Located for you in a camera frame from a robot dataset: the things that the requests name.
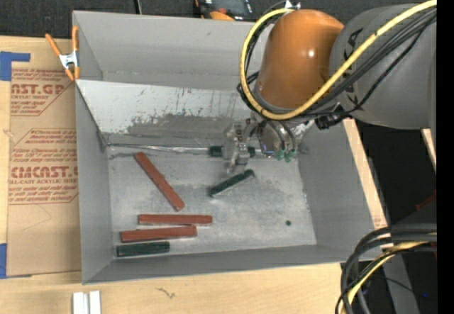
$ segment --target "orange tool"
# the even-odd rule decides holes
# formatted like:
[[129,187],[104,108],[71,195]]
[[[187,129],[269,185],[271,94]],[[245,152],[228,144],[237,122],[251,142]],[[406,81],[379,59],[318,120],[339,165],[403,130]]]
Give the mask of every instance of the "orange tool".
[[[45,34],[45,39],[48,40],[54,53],[60,58],[63,67],[65,68],[66,75],[71,81],[79,79],[80,66],[79,66],[79,28],[77,26],[72,27],[72,52],[68,55],[63,55],[60,52],[57,43],[53,40],[49,33]],[[74,71],[71,72],[70,65],[74,65]]]

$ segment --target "wooden stick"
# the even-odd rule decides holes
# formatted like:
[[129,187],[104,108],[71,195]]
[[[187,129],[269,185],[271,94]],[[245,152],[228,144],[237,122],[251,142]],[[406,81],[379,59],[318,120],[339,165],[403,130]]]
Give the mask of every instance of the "wooden stick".
[[163,215],[142,214],[138,217],[139,225],[210,225],[213,217],[210,215]]
[[137,163],[139,163],[139,165],[142,167],[142,169],[145,171],[145,173],[150,177],[150,179],[156,185],[156,187],[158,187],[158,189],[161,191],[161,193],[164,194],[165,198],[170,202],[170,204],[173,206],[173,208],[176,211],[182,210],[184,208],[183,200],[179,197],[177,192],[174,191],[174,189],[170,186],[170,184],[167,183],[165,178],[156,169],[156,167],[147,158],[147,156],[142,152],[138,152],[138,153],[134,154],[134,157],[135,157],[135,160],[137,161]]
[[154,228],[152,230],[132,230],[121,233],[122,242],[168,240],[172,238],[195,237],[197,228],[194,225],[170,228]]

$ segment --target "yellow cable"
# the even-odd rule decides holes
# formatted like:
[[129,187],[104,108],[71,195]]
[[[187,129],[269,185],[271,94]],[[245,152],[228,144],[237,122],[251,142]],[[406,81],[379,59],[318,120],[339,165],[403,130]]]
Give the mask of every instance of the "yellow cable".
[[352,55],[340,66],[340,68],[336,71],[333,76],[302,106],[296,108],[293,111],[288,113],[273,113],[263,106],[261,106],[255,99],[252,93],[250,92],[249,85],[246,81],[246,73],[245,73],[245,59],[246,53],[249,47],[250,40],[252,39],[255,31],[268,19],[276,16],[277,14],[289,13],[293,11],[292,9],[277,9],[275,11],[269,12],[265,14],[262,18],[260,18],[257,23],[252,27],[249,34],[247,35],[245,42],[243,43],[243,49],[241,50],[240,56],[240,82],[245,93],[246,98],[250,102],[250,104],[259,111],[264,117],[269,118],[271,120],[288,120],[290,118],[294,118],[305,112],[308,108],[314,105],[334,84],[335,82],[343,75],[343,73],[361,56],[361,54],[368,49],[371,44],[375,42],[378,37],[386,33],[388,30],[393,28],[395,25],[399,24],[403,20],[413,16],[414,14],[428,8],[432,8],[437,5],[437,0],[430,0],[424,3],[418,4],[405,12],[399,14],[398,16],[394,17],[388,23],[384,24],[379,30],[377,30],[374,34],[372,34],[358,49],[352,53]]
[[[399,243],[399,244],[391,247],[387,251],[383,252],[380,256],[378,256],[376,259],[374,259],[374,261],[370,264],[370,266],[372,266],[371,270],[369,270],[367,272],[367,274],[364,275],[364,277],[362,277],[361,280],[359,280],[359,282],[357,282],[356,285],[354,285],[349,290],[349,292],[347,294],[348,302],[350,304],[353,302],[353,299],[355,298],[357,292],[360,290],[361,286],[367,281],[367,279],[370,278],[370,276],[375,271],[377,271],[377,269],[379,269],[386,261],[388,261],[389,259],[394,257],[398,251],[402,251],[404,249],[411,249],[413,247],[416,247],[416,246],[419,246],[419,245],[422,245],[425,243],[427,243],[427,241],[402,242],[402,243]],[[345,308],[342,309],[342,314],[345,314]]]

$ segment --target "bin floor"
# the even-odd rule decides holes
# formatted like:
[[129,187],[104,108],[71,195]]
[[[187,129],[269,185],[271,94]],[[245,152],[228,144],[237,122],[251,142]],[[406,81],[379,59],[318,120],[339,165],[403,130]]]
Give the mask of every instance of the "bin floor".
[[[185,202],[176,212],[134,159],[144,152]],[[256,157],[248,165],[255,178],[210,197],[210,186],[228,178],[225,161],[207,153],[178,153],[109,148],[109,183],[113,244],[120,231],[159,226],[139,225],[141,213],[204,214],[213,224],[199,226],[198,235],[170,242],[167,254],[220,252],[238,249],[315,245],[298,162]]]

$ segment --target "green block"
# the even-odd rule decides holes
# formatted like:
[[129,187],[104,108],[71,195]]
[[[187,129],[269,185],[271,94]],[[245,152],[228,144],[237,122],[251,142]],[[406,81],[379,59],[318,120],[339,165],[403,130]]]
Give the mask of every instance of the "green block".
[[170,251],[169,241],[144,242],[131,245],[119,245],[116,247],[117,257],[133,257],[144,254],[165,254]]

